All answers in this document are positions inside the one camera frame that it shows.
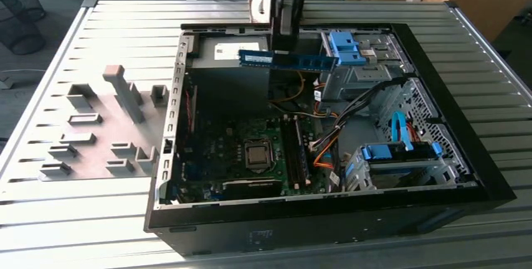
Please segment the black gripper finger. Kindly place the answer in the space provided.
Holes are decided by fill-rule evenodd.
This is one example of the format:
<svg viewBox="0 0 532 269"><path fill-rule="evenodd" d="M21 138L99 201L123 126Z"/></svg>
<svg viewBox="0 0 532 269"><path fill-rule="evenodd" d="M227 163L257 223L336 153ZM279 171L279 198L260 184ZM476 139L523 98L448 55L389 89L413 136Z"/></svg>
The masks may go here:
<svg viewBox="0 0 532 269"><path fill-rule="evenodd" d="M300 22L303 18L303 10L304 10L304 0L289 0L288 1L288 50L293 51L297 40L299 40L299 30L300 30Z"/></svg>
<svg viewBox="0 0 532 269"><path fill-rule="evenodd" d="M271 49L277 52L287 52L283 35L285 0L271 0Z"/></svg>

